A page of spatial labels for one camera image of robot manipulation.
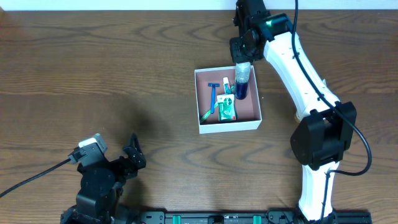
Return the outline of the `Colgate toothpaste tube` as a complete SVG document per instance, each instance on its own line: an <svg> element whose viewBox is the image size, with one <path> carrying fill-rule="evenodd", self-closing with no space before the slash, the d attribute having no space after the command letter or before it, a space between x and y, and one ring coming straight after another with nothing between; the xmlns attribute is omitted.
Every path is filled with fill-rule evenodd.
<svg viewBox="0 0 398 224"><path fill-rule="evenodd" d="M229 83L229 78L228 78L228 77L224 77L224 78L223 78L223 86L224 86L224 92L225 92L227 95L230 95L230 94L233 93L233 92L232 92L232 89L231 89L231 85L230 85L230 83Z"/></svg>

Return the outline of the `white leaf-print lotion tube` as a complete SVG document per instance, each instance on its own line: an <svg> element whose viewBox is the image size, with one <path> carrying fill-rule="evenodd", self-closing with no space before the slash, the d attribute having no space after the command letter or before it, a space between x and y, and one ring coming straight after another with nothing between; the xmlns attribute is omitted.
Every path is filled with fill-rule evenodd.
<svg viewBox="0 0 398 224"><path fill-rule="evenodd" d="M312 110L321 112L328 108L322 100L318 100L318 95L311 85L299 88L297 102L295 104L297 108L296 118L298 121L309 116Z"/></svg>

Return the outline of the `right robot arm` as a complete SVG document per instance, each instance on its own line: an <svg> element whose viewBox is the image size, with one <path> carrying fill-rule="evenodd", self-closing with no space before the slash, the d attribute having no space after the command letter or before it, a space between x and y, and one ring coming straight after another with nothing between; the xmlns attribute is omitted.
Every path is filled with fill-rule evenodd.
<svg viewBox="0 0 398 224"><path fill-rule="evenodd" d="M333 179L351 145L356 108L342 103L320 78L302 49L297 20L272 15L263 1L237 1L233 23L238 37L230 39L236 84L249 75L251 64L265 59L280 76L296 107L299 124L290 138L302 165L298 221L337 223L331 205Z"/></svg>

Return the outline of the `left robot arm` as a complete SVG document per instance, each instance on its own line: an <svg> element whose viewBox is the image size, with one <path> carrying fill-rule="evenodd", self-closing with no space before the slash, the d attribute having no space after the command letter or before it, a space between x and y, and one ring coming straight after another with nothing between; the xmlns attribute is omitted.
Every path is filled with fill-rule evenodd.
<svg viewBox="0 0 398 224"><path fill-rule="evenodd" d="M76 204L60 217L60 223L140 223L139 212L119 204L128 179L145 168L146 159L136 134L123 147L126 157L107 160L107 145L98 133L78 143L68 156L82 175Z"/></svg>

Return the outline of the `clear pump soap bottle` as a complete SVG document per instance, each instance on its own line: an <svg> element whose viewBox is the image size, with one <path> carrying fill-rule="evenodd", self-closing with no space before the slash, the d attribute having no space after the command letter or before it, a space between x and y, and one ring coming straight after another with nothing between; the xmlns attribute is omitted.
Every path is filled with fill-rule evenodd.
<svg viewBox="0 0 398 224"><path fill-rule="evenodd" d="M247 96L251 63L237 63L235 66L235 96L243 100Z"/></svg>

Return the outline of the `blue disposable razor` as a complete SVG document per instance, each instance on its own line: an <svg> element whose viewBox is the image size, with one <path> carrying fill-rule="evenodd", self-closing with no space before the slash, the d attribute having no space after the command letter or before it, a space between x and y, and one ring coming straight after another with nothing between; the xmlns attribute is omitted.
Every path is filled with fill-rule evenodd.
<svg viewBox="0 0 398 224"><path fill-rule="evenodd" d="M219 83L208 83L208 86L211 87L210 113L213 114L215 112L215 104L216 104L216 89L220 86L220 84Z"/></svg>

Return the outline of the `green Dettol soap box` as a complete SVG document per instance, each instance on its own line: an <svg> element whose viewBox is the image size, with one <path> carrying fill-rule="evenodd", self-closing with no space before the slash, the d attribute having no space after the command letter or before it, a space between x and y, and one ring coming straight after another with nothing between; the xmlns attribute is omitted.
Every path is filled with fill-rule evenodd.
<svg viewBox="0 0 398 224"><path fill-rule="evenodd" d="M235 96L233 94L224 94L218 95L216 99L219 108L219 121L227 122L236 120Z"/></svg>

